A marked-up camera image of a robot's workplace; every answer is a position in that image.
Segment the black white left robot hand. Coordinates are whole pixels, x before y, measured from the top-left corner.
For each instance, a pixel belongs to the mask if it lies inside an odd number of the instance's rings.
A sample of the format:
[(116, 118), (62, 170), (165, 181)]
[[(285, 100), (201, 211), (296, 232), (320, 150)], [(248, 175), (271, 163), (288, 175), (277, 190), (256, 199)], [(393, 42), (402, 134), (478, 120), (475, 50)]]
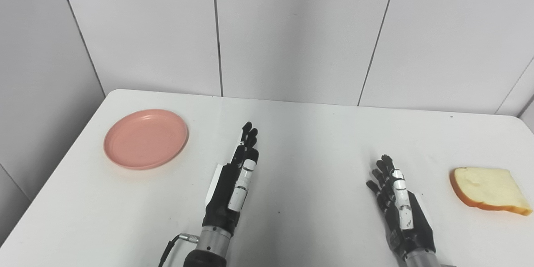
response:
[(259, 160), (259, 151), (255, 148), (257, 134), (258, 130), (251, 122), (242, 127), (242, 136), (231, 161), (220, 168), (206, 205), (203, 227), (222, 229), (234, 235)]

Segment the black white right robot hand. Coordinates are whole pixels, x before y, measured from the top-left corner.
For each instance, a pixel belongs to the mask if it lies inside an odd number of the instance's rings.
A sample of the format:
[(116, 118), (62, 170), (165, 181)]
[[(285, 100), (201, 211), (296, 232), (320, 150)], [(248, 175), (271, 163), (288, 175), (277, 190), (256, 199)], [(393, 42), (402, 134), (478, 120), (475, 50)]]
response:
[(391, 250), (408, 263), (416, 255), (436, 255), (433, 230), (418, 199), (406, 185), (393, 159), (382, 155), (371, 171), (373, 180), (366, 186), (375, 196), (376, 204), (387, 225), (387, 242)]

